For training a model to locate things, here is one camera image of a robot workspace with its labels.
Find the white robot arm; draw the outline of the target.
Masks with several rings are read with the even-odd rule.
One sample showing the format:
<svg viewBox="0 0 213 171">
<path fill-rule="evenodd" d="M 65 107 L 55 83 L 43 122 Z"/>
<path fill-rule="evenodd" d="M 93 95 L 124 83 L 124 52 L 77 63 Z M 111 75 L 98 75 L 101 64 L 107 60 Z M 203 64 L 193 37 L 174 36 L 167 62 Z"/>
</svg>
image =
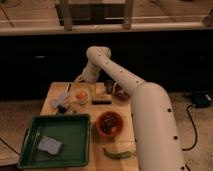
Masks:
<svg viewBox="0 0 213 171">
<path fill-rule="evenodd" d="M 131 96 L 136 154 L 141 171 L 185 171 L 185 161 L 168 93 L 111 60 L 111 50 L 91 46 L 82 71 L 85 82 L 95 83 L 104 70 Z"/>
</svg>

